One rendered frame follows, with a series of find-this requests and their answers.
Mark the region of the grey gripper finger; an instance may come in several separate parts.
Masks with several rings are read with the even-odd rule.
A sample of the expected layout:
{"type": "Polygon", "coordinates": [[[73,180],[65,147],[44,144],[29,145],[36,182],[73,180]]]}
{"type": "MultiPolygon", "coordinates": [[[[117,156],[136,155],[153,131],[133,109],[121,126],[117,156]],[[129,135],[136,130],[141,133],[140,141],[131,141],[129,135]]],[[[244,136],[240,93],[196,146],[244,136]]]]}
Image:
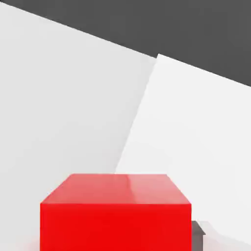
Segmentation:
{"type": "Polygon", "coordinates": [[[219,234],[207,221],[192,221],[192,251],[248,251],[248,244],[219,234]]]}

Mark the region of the small red cube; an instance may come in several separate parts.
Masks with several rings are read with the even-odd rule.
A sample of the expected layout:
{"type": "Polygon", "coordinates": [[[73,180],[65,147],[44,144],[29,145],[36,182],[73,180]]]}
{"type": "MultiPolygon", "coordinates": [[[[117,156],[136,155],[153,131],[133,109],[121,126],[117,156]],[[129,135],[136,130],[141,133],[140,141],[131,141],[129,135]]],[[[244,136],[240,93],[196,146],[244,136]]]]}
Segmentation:
{"type": "Polygon", "coordinates": [[[40,251],[192,251],[191,213],[164,174],[72,174],[40,204],[40,251]]]}

